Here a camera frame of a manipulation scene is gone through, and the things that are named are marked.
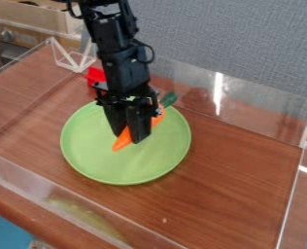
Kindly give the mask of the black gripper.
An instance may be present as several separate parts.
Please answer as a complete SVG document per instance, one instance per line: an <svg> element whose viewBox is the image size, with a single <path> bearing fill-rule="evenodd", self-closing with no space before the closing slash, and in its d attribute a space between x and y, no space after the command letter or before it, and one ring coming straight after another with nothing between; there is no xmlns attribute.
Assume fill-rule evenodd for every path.
<svg viewBox="0 0 307 249"><path fill-rule="evenodd" d="M129 123L134 144L151 135L151 117L159 115L158 93L150 87L149 69L155 56L147 57L147 48L147 45L130 45L98 50L107 82L107 90L97 88L98 104L117 136Z"/></svg>

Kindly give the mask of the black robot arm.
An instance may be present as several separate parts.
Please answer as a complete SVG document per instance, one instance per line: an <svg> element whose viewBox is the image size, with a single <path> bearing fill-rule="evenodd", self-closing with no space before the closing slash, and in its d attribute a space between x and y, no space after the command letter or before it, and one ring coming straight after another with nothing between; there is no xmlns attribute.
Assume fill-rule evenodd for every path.
<svg viewBox="0 0 307 249"><path fill-rule="evenodd" d="M133 143L139 143L151 134L151 119L159 115L158 91L150 87L146 49L151 46L135 39L137 17L129 0L77 0L78 16L71 0L67 8L73 18L82 19L98 46L98 58L103 64L107 91L95 85L97 104L117 136L126 127Z"/></svg>

